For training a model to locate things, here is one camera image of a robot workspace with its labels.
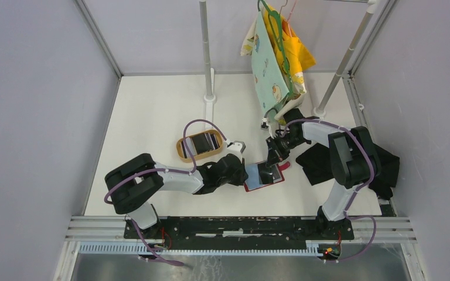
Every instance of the patterned fabric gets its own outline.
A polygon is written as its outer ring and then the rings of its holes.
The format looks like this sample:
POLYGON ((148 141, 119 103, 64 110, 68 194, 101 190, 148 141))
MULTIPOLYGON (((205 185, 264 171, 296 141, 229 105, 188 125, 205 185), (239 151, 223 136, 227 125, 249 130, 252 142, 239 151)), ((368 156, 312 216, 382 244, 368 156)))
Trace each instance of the patterned fabric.
MULTIPOLYGON (((289 90, 276 63, 275 53, 268 38, 261 12, 258 13, 255 34, 252 40, 254 43, 251 50, 253 54, 254 82, 261 109, 263 113, 266 113, 272 107, 280 109, 282 107, 281 101, 288 94, 289 90)), ((269 119, 273 121, 274 115, 275 112, 272 111, 269 119)))

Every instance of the black cloth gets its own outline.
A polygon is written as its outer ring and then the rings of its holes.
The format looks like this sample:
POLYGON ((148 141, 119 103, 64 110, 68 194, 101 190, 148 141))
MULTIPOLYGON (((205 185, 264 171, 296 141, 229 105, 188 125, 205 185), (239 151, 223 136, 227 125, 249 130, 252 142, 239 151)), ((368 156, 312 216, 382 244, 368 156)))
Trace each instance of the black cloth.
MULTIPOLYGON (((379 156, 382 169, 380 174, 370 183, 369 188, 384 200, 389 200, 393 196, 391 187, 396 187, 399 174, 399 157, 386 151, 385 149, 374 145, 379 156)), ((313 145, 303 154, 296 158, 297 164, 301 165, 309 183, 323 183, 333 179, 332 169, 330 168, 329 148, 319 143, 313 145)))

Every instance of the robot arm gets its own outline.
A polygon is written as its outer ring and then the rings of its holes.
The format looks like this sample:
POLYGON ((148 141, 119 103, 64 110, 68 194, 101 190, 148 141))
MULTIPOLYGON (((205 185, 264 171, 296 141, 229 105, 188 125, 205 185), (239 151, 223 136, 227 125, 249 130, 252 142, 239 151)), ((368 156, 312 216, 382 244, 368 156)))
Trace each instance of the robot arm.
POLYGON ((149 153, 143 153, 109 172, 104 178, 108 190, 111 190, 134 174, 156 170, 141 177, 134 177, 111 194, 115 212, 128 214, 137 221, 141 229, 148 229, 158 222, 156 211, 147 202, 157 191, 174 190, 190 194, 207 194, 227 183, 241 186, 247 180, 242 158, 245 148, 243 142, 229 142, 226 156, 218 162, 198 166, 194 172, 192 169, 165 166, 153 161, 149 153))
MULTIPOLYGON (((304 118, 299 109, 292 109, 284 115, 286 122, 304 118)), ((363 147, 375 171, 380 173, 380 161, 371 141, 368 129, 357 127, 350 130, 363 147)), ((283 136, 268 138, 267 165, 272 166, 285 160, 290 150, 304 142, 317 143, 329 148, 330 166, 335 178, 329 198, 321 206, 318 218, 324 224, 345 219, 344 210, 358 185, 370 177, 370 168, 361 151, 346 132, 319 122, 298 122, 289 127, 283 136)))

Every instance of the metal pole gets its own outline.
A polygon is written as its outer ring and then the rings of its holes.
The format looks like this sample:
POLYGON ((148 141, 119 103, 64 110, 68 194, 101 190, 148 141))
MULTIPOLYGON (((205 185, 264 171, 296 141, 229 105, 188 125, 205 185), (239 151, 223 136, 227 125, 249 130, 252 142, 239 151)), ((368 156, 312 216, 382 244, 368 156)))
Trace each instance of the metal pole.
POLYGON ((204 53, 204 76, 206 77, 205 99, 213 100, 213 90, 211 85, 211 60, 209 55, 208 19, 206 13, 206 0, 199 1, 201 11, 201 31, 203 32, 203 53, 204 53))
POLYGON ((360 26, 358 27, 358 30, 356 31, 356 34, 354 35, 354 38, 351 41, 351 44, 349 45, 349 48, 347 49, 346 54, 344 55, 344 58, 340 62, 339 68, 337 68, 337 72, 335 73, 334 77, 332 78, 332 81, 330 82, 327 92, 325 92, 325 95, 323 96, 322 102, 320 102, 320 105, 318 105, 318 107, 314 109, 316 114, 324 115, 325 106, 327 105, 330 96, 333 94, 334 89, 337 86, 337 83, 339 82, 340 76, 344 72, 344 69, 346 69, 349 59, 351 59, 351 55, 354 52, 354 48, 356 47, 356 45, 358 45, 358 42, 360 42, 362 34, 365 31, 366 27, 368 26, 368 23, 370 22, 371 16, 373 16, 373 12, 370 13, 367 11, 365 13, 365 16, 363 17, 363 20, 360 23, 360 26))

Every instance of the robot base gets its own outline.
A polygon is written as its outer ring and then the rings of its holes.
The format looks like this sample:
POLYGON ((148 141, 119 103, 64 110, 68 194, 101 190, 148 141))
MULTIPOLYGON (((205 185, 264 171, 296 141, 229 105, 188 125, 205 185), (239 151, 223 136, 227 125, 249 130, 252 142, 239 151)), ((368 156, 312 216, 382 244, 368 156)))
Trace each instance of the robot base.
MULTIPOLYGON (((162 217, 153 226, 156 234, 151 227, 144 236, 161 239, 164 228, 172 249, 181 250, 306 249, 306 241, 337 241, 339 230, 343 240, 354 239, 350 221, 321 229, 318 217, 162 217)), ((124 238, 138 239, 129 221, 124 238)))

